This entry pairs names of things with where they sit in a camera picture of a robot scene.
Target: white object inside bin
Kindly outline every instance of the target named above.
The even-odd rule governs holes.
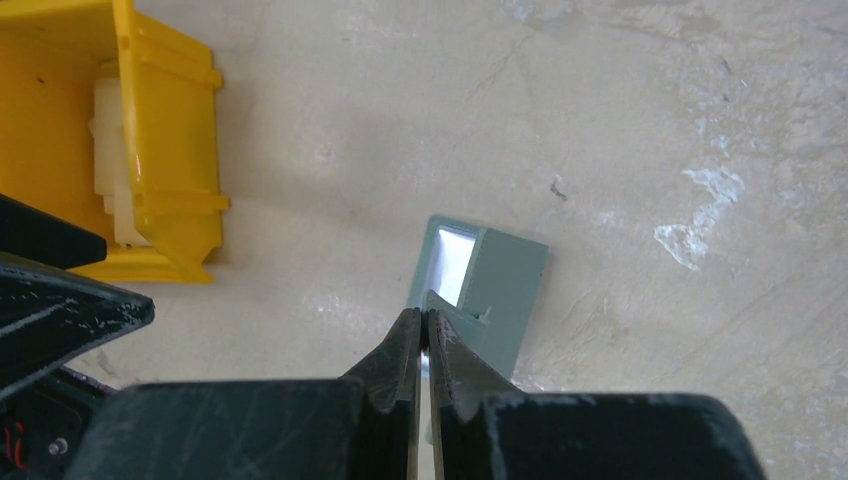
[[[115,242],[149,247],[150,242],[135,229],[120,79],[94,82],[94,119],[89,128],[94,137],[94,191],[103,196],[103,210],[114,218]]]

